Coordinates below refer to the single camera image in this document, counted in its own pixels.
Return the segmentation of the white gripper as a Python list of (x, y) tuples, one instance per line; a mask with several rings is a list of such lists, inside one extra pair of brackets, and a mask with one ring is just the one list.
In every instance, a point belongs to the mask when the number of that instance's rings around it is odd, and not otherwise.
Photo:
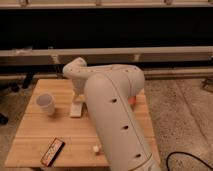
[(78, 94), (82, 94), (84, 91), (84, 85), (85, 85), (85, 80), (82, 78), (73, 78), (72, 79), (72, 83), (73, 83), (73, 87), (74, 87), (74, 91), (77, 94), (74, 94), (73, 96), (73, 103), (77, 103), (78, 102)]

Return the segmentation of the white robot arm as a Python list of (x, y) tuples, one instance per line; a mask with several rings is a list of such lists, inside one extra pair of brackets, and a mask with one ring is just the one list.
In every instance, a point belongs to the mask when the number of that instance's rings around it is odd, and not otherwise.
[(129, 104), (144, 88), (140, 68), (89, 66), (78, 57), (63, 67), (63, 75), (72, 81), (74, 92), (85, 97), (111, 171), (161, 171)]

